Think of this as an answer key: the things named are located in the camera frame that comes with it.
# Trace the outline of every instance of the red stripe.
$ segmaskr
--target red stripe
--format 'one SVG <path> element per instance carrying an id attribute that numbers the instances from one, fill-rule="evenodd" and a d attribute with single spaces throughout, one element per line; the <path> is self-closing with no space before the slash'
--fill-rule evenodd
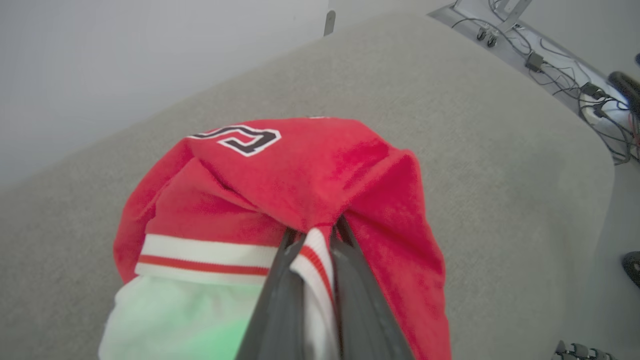
<path id="1" fill-rule="evenodd" d="M 329 299 L 331 299 L 331 303 L 333 304 L 333 291 L 331 290 L 331 285 L 329 284 L 329 278 L 327 277 L 324 266 L 322 265 L 322 262 L 320 261 L 320 258 L 318 257 L 316 252 L 308 246 L 302 246 L 299 255 L 307 258 L 309 262 L 311 262 L 316 268 L 316 271 L 320 274 L 320 278 L 322 278 L 326 293 L 329 295 Z"/>
<path id="2" fill-rule="evenodd" d="M 195 270 L 202 272 L 219 272 L 221 274 L 237 274 L 237 275 L 264 275 L 269 272 L 268 268 L 257 266 L 237 266 L 237 265 L 220 265 L 197 263 L 195 261 L 163 258 L 162 256 L 140 255 L 139 263 L 169 266 L 170 268 L 180 268 L 185 270 Z"/>

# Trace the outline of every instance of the metal stand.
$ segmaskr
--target metal stand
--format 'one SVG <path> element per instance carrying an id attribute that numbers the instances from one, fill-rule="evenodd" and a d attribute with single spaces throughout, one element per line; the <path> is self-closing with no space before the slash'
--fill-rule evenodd
<path id="1" fill-rule="evenodd" d="M 456 3 L 453 5 L 453 8 L 456 8 L 461 2 L 462 0 L 456 0 Z M 496 11 L 503 12 L 508 2 L 509 2 L 508 0 L 502 0 L 500 2 L 500 5 L 498 5 L 498 8 L 496 9 Z M 505 19 L 501 24 L 499 24 L 497 28 L 503 33 L 506 33 L 507 31 L 509 31 L 516 24 L 516 22 L 518 21 L 518 19 L 520 18 L 524 10 L 529 6 L 529 4 L 531 4 L 531 0 L 519 0 L 516 6 L 513 8 L 513 10 L 507 16 L 507 19 Z M 495 44 L 498 42 L 498 38 L 500 37 L 500 31 L 496 29 L 490 29 L 488 26 L 483 26 L 478 31 L 478 35 L 476 36 L 476 38 L 478 39 L 478 41 L 482 41 L 486 38 L 487 34 L 489 34 L 489 38 L 486 41 L 486 45 L 488 47 L 494 47 Z"/>

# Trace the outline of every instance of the red fabric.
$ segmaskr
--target red fabric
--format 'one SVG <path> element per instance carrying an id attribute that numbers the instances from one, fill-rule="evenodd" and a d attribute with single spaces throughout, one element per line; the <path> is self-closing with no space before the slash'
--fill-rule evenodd
<path id="1" fill-rule="evenodd" d="M 255 137 L 187 137 L 142 179 L 114 244 L 122 279 L 136 277 L 145 233 L 276 247 L 287 226 L 328 228 L 344 213 L 415 358 L 450 359 L 444 261 L 415 155 L 356 120 L 243 124 L 281 138 L 245 156 L 222 141 Z"/>

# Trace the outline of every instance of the white wall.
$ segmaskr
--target white wall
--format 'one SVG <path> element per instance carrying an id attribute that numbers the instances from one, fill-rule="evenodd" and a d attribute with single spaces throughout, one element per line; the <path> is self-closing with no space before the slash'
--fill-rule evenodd
<path id="1" fill-rule="evenodd" d="M 0 188 L 321 37 L 327 7 L 328 0 L 1 0 Z"/>
<path id="2" fill-rule="evenodd" d="M 335 31 L 348 28 L 386 12 L 427 15 L 455 0 L 328 0 L 335 10 Z"/>

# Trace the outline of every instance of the printed number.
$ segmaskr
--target printed number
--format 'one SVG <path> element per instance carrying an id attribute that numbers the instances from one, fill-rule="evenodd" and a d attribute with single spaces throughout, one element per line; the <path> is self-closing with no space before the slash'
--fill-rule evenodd
<path id="1" fill-rule="evenodd" d="M 241 133 L 242 135 L 252 138 L 252 140 L 249 142 L 243 142 L 238 138 L 230 137 L 218 141 L 218 144 L 235 150 L 244 156 L 256 155 L 281 138 L 278 130 L 254 129 L 246 125 L 227 126 L 221 129 L 209 131 L 208 133 L 195 134 L 189 137 L 203 140 L 217 138 L 231 133 Z"/>

